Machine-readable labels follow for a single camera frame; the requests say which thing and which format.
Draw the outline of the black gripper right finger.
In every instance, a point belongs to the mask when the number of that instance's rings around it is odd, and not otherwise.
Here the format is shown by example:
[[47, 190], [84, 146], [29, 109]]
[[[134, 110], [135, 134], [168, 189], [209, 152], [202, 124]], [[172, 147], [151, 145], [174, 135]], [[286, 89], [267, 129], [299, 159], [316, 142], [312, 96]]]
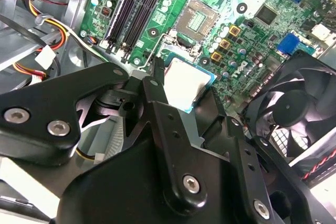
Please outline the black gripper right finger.
[[238, 223], [323, 223], [323, 206], [262, 137], [248, 139], [227, 116], [215, 89], [195, 108], [202, 147], [228, 157], [220, 173], [221, 192]]

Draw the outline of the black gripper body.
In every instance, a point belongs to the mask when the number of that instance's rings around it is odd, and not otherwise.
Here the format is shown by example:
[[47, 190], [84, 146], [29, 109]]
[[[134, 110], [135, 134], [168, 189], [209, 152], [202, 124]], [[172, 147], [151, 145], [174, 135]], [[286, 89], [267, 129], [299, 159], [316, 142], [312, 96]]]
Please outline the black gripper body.
[[228, 161], [194, 149], [208, 193], [181, 216], [166, 203], [154, 145], [144, 142], [81, 174], [61, 197], [57, 223], [247, 223]]

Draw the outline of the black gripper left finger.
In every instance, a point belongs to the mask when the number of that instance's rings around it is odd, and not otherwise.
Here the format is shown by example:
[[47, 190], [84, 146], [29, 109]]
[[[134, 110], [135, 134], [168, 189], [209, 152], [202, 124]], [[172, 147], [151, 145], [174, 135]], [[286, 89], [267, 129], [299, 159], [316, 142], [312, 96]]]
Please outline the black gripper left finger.
[[2, 94], [1, 154], [61, 165], [71, 158], [84, 130], [119, 115], [125, 133], [121, 153], [152, 143], [167, 205], [198, 210], [207, 201], [206, 187], [163, 83], [164, 63], [156, 58], [152, 73], [142, 79], [130, 77], [113, 63], [102, 63]]

